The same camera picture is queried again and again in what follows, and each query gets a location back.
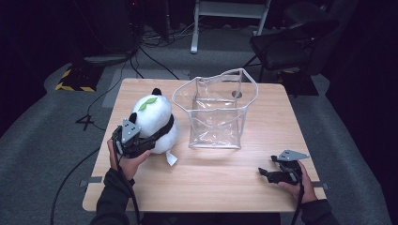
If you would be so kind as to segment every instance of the black sleeve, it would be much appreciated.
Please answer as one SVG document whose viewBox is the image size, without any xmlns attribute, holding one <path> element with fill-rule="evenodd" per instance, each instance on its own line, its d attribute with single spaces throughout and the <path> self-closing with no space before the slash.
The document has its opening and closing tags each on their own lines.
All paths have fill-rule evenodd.
<svg viewBox="0 0 398 225">
<path fill-rule="evenodd" d="M 130 192 L 124 184 L 122 176 L 110 169 L 105 174 L 103 189 L 97 202 L 97 214 L 90 224 L 129 224 L 126 216 L 126 206 L 129 201 Z"/>
<path fill-rule="evenodd" d="M 301 220 L 306 225 L 337 225 L 340 224 L 331 213 L 331 206 L 327 200 L 317 200 L 304 203 Z"/>
</svg>

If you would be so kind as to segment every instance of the panda plush toy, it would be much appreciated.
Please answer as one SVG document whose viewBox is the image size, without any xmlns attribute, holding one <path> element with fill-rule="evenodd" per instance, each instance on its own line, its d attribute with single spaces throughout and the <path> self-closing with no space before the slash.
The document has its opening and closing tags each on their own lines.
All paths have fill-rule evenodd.
<svg viewBox="0 0 398 225">
<path fill-rule="evenodd" d="M 140 139 L 156 139 L 151 153 L 165 153 L 167 162 L 173 166 L 177 158 L 171 154 L 171 150 L 178 138 L 178 125 L 167 97 L 161 94 L 159 88 L 155 88 L 151 95 L 135 103 L 131 115 L 135 117 L 134 124 L 141 128 Z"/>
</svg>

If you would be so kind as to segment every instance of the human hand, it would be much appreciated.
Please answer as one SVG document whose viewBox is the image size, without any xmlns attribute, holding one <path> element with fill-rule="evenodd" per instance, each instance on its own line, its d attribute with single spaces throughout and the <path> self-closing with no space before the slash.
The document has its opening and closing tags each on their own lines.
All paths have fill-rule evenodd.
<svg viewBox="0 0 398 225">
<path fill-rule="evenodd" d="M 108 149 L 109 149 L 109 156 L 111 161 L 111 168 L 117 171 L 117 165 L 115 160 L 115 153 L 114 153 L 114 141 L 112 139 L 108 140 Z M 143 163 L 150 155 L 150 151 L 146 150 L 143 154 L 139 157 L 135 158 L 126 158 L 121 156 L 117 153 L 118 159 L 120 159 L 119 165 L 123 169 L 123 173 L 125 174 L 128 180 L 131 180 L 134 175 L 137 173 L 138 166 Z"/>
<path fill-rule="evenodd" d="M 312 201 L 318 200 L 315 195 L 315 190 L 313 186 L 313 182 L 310 179 L 310 176 L 307 174 L 307 170 L 305 170 L 304 165 L 300 161 L 298 161 L 298 165 L 301 168 L 302 172 L 302 185 L 304 186 L 304 195 L 302 196 L 301 203 L 308 203 Z M 283 181 L 278 183 L 278 186 L 290 192 L 296 200 L 299 200 L 299 184 L 295 186 L 285 183 Z"/>
</svg>

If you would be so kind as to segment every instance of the green leaf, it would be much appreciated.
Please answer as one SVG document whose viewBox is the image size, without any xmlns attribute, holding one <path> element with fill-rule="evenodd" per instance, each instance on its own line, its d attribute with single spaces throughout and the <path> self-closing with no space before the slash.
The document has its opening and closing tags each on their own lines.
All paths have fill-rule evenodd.
<svg viewBox="0 0 398 225">
<path fill-rule="evenodd" d="M 144 103 L 141 105 L 141 107 L 140 107 L 140 109 L 138 109 L 138 111 L 144 110 L 144 109 L 146 108 L 146 105 L 147 105 L 147 104 L 152 104 L 153 102 L 156 101 L 156 99 L 158 99 L 158 98 L 157 98 L 157 97 L 152 97 L 152 98 L 148 99 L 146 102 L 144 102 Z"/>
<path fill-rule="evenodd" d="M 145 103 L 146 103 L 146 104 L 152 104 L 153 102 L 156 101 L 156 99 L 158 99 L 158 98 L 157 98 L 157 97 L 150 98 L 150 99 L 148 99 Z"/>
<path fill-rule="evenodd" d="M 144 102 L 144 104 L 141 105 L 140 109 L 138 109 L 138 111 L 142 111 L 146 108 L 146 102 Z"/>
</svg>

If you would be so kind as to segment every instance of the white plush fabric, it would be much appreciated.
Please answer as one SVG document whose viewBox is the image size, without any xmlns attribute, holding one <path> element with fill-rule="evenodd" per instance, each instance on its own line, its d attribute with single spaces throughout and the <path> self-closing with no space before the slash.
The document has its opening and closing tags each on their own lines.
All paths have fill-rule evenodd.
<svg viewBox="0 0 398 225">
<path fill-rule="evenodd" d="M 153 103 L 146 104 L 146 107 L 140 111 L 139 109 L 142 105 L 151 98 L 156 98 L 156 100 Z M 148 95 L 142 97 L 135 103 L 131 113 L 137 113 L 137 119 L 134 124 L 141 128 L 140 138 L 147 138 L 169 122 L 172 107 L 167 97 Z M 151 149 L 152 153 L 161 154 L 171 150 L 176 143 L 178 138 L 178 125 L 176 118 L 174 119 L 173 127 L 167 134 L 158 139 L 155 148 Z"/>
</svg>

